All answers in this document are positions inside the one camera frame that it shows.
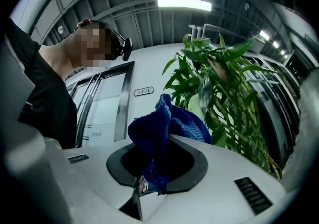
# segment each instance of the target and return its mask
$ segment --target metal frame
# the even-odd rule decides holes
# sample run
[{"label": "metal frame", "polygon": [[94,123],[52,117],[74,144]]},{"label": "metal frame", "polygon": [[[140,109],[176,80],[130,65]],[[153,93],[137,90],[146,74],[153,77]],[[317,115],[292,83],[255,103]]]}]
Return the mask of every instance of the metal frame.
[{"label": "metal frame", "polygon": [[76,89],[85,83],[88,83],[88,86],[85,90],[85,93],[87,92],[89,85],[95,80],[94,85],[92,89],[90,90],[90,93],[88,94],[83,109],[80,114],[79,122],[77,125],[77,131],[76,131],[76,144],[75,148],[82,146],[82,137],[83,132],[85,128],[86,119],[91,107],[91,104],[93,102],[94,95],[96,93],[96,90],[101,82],[102,79],[115,76],[118,74],[125,73],[123,86],[121,90],[121,96],[119,100],[119,106],[117,110],[117,116],[115,121],[115,132],[114,132],[114,141],[123,140],[126,138],[126,132],[127,132],[127,118],[128,118],[128,107],[129,107],[129,97],[130,97],[130,88],[131,88],[131,81],[132,81],[132,74],[133,74],[133,68],[134,68],[134,61],[128,62],[122,65],[118,65],[112,68],[109,68],[105,70],[104,72],[99,72],[94,75],[88,76],[82,80],[79,80],[78,82],[75,82],[67,87],[68,90],[72,90],[71,97],[74,97],[74,94],[76,92]]}]

